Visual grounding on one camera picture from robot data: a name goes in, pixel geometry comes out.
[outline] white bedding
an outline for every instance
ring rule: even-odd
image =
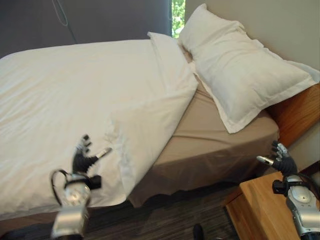
[[[49,177],[71,171],[75,145],[110,146],[91,206],[123,202],[175,131],[197,88],[177,43],[57,46],[0,59],[0,220],[59,209]]]

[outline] carpet floor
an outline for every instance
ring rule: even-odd
[[[90,210],[86,240],[192,240],[193,226],[201,224],[206,240],[238,240],[222,207],[235,189],[220,183],[171,196],[157,195],[143,207],[126,201],[113,207]],[[52,223],[35,224],[7,233],[2,240],[50,239]]]

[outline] mattress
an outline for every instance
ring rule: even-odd
[[[182,51],[190,62],[190,54]],[[269,155],[272,141],[279,138],[277,124],[264,110],[243,130],[229,134],[215,102],[197,80],[196,93],[172,138],[128,197],[135,207],[157,194],[221,181],[239,183],[256,173],[256,156]]]

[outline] nightstand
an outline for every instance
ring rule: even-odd
[[[240,184],[224,205],[241,240],[299,240],[286,197],[274,194],[275,172]]]

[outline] robotic arm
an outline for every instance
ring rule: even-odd
[[[51,175],[53,194],[62,206],[53,224],[52,239],[81,240],[84,237],[89,219],[87,206],[90,202],[91,190],[101,188],[101,176],[88,177],[87,171],[91,165],[112,150],[106,148],[96,156],[87,157],[90,145],[89,136],[83,136],[73,157],[72,173],[58,169]],[[61,199],[59,199],[54,185],[56,173],[62,173],[65,176],[64,194]]]
[[[289,155],[286,147],[274,141],[272,150],[276,153],[272,158],[257,156],[260,162],[272,166],[280,171],[283,180],[275,180],[272,189],[275,194],[283,194],[286,197],[286,205],[292,212],[295,228],[302,240],[320,239],[320,212],[317,209],[317,198],[310,191],[307,182],[300,177],[306,178],[313,183],[313,180],[306,175],[298,173],[293,158]]]

